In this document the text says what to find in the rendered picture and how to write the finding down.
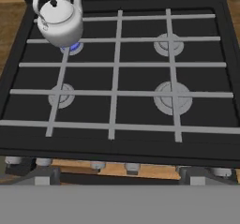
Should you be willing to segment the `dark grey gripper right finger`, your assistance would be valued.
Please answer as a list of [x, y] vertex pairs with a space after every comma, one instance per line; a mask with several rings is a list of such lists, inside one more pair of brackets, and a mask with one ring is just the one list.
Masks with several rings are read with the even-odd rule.
[[232, 175], [230, 177], [219, 177], [212, 174], [210, 169], [203, 167], [181, 167], [179, 169], [179, 183], [188, 186], [234, 186], [238, 184], [236, 171], [231, 169]]

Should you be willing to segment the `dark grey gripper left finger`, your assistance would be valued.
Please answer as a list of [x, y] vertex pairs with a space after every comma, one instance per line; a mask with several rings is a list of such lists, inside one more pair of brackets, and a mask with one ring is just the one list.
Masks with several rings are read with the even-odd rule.
[[59, 184], [60, 169], [55, 167], [40, 167], [25, 176], [7, 182], [7, 185], [22, 186], [58, 186]]

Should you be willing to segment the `white stove knob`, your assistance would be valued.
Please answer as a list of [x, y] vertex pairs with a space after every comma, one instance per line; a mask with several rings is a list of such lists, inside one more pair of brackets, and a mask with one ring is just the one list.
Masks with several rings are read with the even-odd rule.
[[94, 170], [101, 171], [106, 167], [106, 163], [103, 161], [91, 161], [90, 166]]
[[232, 175], [232, 170], [227, 168], [211, 168], [210, 171], [219, 177], [230, 177]]
[[22, 162], [21, 157], [6, 157], [5, 162], [7, 165], [19, 165]]
[[48, 167], [51, 166], [53, 163], [53, 160], [51, 158], [40, 158], [38, 157], [36, 159], [36, 164], [40, 167]]
[[137, 175], [139, 173], [141, 165], [139, 163], [126, 163], [125, 168], [127, 170], [127, 174], [129, 175]]

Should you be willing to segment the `black stove with grey grates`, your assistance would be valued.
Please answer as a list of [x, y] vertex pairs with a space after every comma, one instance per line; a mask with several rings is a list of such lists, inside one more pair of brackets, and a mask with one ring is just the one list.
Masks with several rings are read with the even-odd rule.
[[0, 76], [1, 156], [31, 172], [38, 157], [240, 168], [227, 0], [82, 0], [82, 37], [66, 48], [45, 39], [24, 1]]

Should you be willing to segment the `white kettle with black knob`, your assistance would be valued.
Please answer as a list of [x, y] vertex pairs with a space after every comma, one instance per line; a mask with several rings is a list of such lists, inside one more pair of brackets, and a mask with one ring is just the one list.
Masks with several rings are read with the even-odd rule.
[[53, 46], [70, 47], [83, 35], [82, 0], [50, 0], [38, 8], [39, 0], [33, 0], [40, 33]]

